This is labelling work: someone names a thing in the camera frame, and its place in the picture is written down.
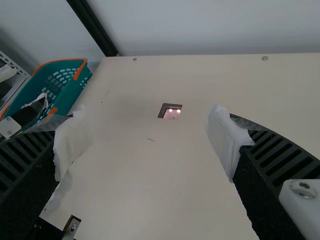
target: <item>gray wall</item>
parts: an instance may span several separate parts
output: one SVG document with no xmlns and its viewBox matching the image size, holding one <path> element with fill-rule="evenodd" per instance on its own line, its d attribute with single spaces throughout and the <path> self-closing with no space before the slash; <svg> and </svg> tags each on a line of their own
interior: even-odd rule
<svg viewBox="0 0 320 240">
<path fill-rule="evenodd" d="M 320 52 L 320 0 L 88 0 L 122 55 Z"/>
<path fill-rule="evenodd" d="M 1 0 L 0 49 L 27 72 L 42 63 L 104 56 L 66 0 Z"/>
</svg>

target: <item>plastic basket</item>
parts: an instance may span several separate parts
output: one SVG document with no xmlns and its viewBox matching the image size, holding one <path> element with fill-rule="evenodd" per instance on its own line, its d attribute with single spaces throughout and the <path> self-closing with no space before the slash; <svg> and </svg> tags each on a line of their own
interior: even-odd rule
<svg viewBox="0 0 320 240">
<path fill-rule="evenodd" d="M 4 110 L 1 119 L 11 116 L 22 106 L 35 100 L 41 93 L 47 93 L 49 106 L 42 111 L 33 124 L 44 119 L 48 114 L 65 116 L 91 76 L 86 58 L 47 62 L 33 73 L 32 78 L 14 98 L 11 105 Z"/>
</svg>

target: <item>white tissue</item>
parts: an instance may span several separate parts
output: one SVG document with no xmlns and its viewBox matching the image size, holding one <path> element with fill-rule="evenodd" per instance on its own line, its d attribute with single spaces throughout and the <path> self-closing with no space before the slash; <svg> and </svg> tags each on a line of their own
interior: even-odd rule
<svg viewBox="0 0 320 240">
<path fill-rule="evenodd" d="M 0 67 L 0 83 L 17 74 L 17 69 L 10 67 L 8 64 Z"/>
<path fill-rule="evenodd" d="M 89 126 L 85 108 L 73 112 L 73 117 L 67 119 L 55 130 L 53 153 L 55 165 L 55 180 L 61 181 L 70 165 L 91 146 L 92 130 Z"/>
<path fill-rule="evenodd" d="M 42 99 L 42 98 L 45 98 L 42 109 L 47 108 L 47 107 L 49 106 L 49 104 L 48 104 L 48 99 L 47 99 L 47 94 L 43 92 L 43 93 L 41 93 L 35 100 L 33 100 L 32 102 L 23 105 L 23 106 L 21 107 L 21 109 L 30 106 L 32 103 L 34 103 L 34 102 L 36 102 L 36 101 L 39 101 L 39 100 Z"/>
<path fill-rule="evenodd" d="M 230 119 L 228 110 L 217 104 L 208 116 L 207 135 L 225 174 L 232 183 L 240 159 L 240 147 L 255 145 L 254 141 L 248 130 L 237 126 Z"/>
<path fill-rule="evenodd" d="M 55 188 L 49 201 L 44 206 L 42 213 L 40 215 L 42 218 L 48 217 L 52 212 L 54 212 L 60 206 L 66 193 L 71 189 L 72 180 L 73 180 L 72 173 L 70 170 L 67 170 L 64 175 L 64 178 Z"/>
</svg>

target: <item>square hole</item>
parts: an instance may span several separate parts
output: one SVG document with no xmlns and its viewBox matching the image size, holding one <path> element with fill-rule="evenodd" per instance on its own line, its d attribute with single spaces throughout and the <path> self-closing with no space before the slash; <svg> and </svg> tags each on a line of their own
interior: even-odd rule
<svg viewBox="0 0 320 240">
<path fill-rule="evenodd" d="M 176 119 L 181 113 L 181 104 L 164 103 L 160 109 L 159 119 Z"/>
</svg>

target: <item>black frame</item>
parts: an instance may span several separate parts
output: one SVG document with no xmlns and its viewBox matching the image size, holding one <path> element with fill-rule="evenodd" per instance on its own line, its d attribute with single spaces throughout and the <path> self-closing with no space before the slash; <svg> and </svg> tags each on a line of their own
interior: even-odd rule
<svg viewBox="0 0 320 240">
<path fill-rule="evenodd" d="M 106 57 L 119 52 L 86 0 L 66 0 Z"/>
</svg>

